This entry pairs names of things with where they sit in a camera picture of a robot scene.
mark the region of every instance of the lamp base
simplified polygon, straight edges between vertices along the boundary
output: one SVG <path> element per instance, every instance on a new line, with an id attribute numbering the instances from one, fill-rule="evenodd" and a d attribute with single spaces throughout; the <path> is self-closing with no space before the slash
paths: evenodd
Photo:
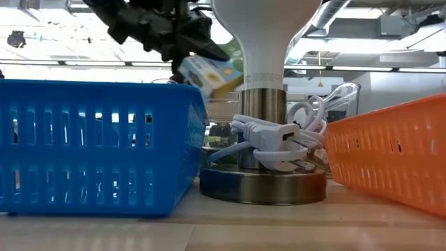
<path id="1" fill-rule="evenodd" d="M 214 165 L 200 171 L 200 193 L 215 199 L 247 204 L 293 205 L 323 201 L 327 174 L 277 173 Z"/>

